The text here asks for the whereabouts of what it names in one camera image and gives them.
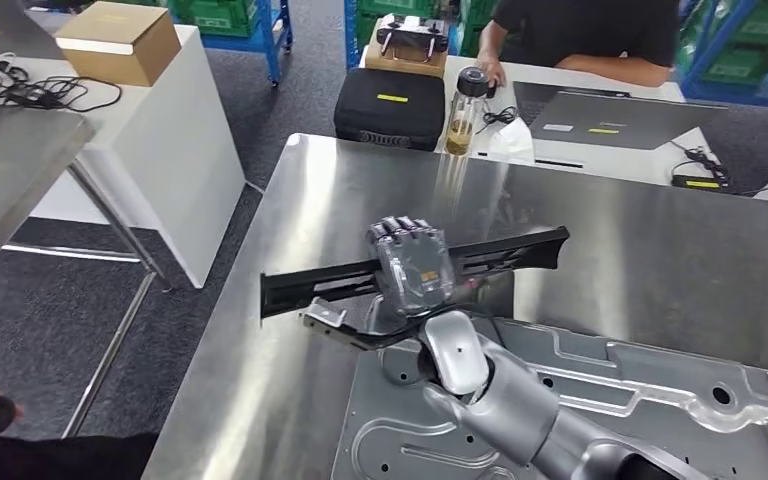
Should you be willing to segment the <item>person's right hand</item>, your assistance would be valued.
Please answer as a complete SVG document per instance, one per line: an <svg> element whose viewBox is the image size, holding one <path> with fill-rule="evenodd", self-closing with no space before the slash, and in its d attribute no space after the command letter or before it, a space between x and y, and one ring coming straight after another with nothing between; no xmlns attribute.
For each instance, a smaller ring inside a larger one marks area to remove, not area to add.
<svg viewBox="0 0 768 480"><path fill-rule="evenodd" d="M506 84L505 71L495 53L480 52L476 59L488 78L488 86L492 88L504 87Z"/></svg>

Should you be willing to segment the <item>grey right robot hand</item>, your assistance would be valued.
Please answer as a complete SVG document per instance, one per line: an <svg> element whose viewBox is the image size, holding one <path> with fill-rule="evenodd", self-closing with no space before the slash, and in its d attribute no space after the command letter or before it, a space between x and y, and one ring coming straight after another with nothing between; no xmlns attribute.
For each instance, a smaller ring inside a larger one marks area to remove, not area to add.
<svg viewBox="0 0 768 480"><path fill-rule="evenodd" d="M388 216L370 225L367 239L381 269L385 300L400 315L423 315L447 303L455 273L444 233L423 219Z"/></svg>

